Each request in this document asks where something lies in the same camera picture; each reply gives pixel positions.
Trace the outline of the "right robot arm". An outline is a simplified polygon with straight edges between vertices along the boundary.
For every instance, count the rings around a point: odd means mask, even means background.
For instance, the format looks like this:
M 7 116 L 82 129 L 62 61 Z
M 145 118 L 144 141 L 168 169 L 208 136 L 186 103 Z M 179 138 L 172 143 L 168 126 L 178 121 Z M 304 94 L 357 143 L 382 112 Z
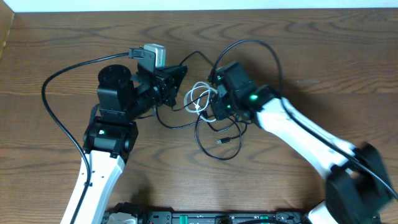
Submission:
M 238 62 L 217 68 L 211 109 L 217 119 L 236 114 L 271 133 L 306 159 L 325 181 L 325 199 L 302 216 L 303 223 L 375 223 L 397 197 L 379 151 L 357 147 L 309 120 L 273 88 L 256 86 Z

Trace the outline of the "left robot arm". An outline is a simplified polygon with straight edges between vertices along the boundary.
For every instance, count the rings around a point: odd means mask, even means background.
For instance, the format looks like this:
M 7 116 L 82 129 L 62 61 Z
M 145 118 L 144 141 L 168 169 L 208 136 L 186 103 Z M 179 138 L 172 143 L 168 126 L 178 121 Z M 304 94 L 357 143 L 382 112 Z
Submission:
M 113 188 L 138 135 L 136 119 L 152 107 L 176 104 L 187 66 L 175 65 L 133 75 L 124 65 L 109 65 L 98 74 L 98 116 L 83 136 L 80 174 L 62 223 L 100 223 Z

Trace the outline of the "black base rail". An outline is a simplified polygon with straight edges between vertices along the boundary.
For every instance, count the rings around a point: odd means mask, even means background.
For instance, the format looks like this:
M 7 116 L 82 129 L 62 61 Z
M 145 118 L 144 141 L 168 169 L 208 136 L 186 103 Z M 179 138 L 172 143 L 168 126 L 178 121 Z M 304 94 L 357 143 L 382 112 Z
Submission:
M 183 211 L 171 207 L 119 203 L 105 211 L 101 224 L 217 224 L 217 223 L 333 223 L 331 216 L 322 208 L 311 215 L 297 209 L 277 210 L 225 210 L 225 211 Z

